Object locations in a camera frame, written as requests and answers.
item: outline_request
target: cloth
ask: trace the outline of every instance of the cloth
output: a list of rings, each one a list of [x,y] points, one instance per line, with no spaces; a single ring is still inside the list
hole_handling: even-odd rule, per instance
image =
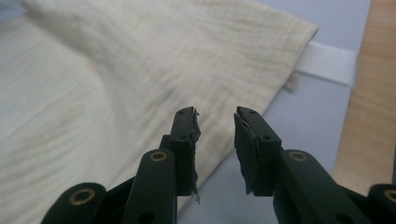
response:
[[[243,0],[25,5],[0,25],[1,223],[39,222],[78,183],[134,176],[190,105],[201,185],[233,148],[236,106],[262,112],[318,29]]]

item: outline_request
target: wrinkled fabric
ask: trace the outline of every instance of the wrinkled fabric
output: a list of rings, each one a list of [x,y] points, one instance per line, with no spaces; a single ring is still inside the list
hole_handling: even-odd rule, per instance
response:
[[[134,176],[190,105],[201,185],[233,148],[236,107],[263,112],[318,29],[242,0],[25,5],[0,24],[1,223],[39,222],[78,183]]]

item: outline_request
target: wooden surface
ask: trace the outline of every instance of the wooden surface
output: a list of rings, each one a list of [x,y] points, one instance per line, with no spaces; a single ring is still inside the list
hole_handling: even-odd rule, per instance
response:
[[[333,177],[367,195],[391,183],[396,143],[396,0],[372,0]]]

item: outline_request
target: beige fabric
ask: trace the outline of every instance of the beige fabric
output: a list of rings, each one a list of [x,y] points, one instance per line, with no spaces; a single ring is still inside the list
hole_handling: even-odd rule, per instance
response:
[[[317,27],[242,0],[30,0],[0,24],[0,222],[37,223],[81,182],[134,176],[174,114],[201,114],[201,185],[263,111]]]

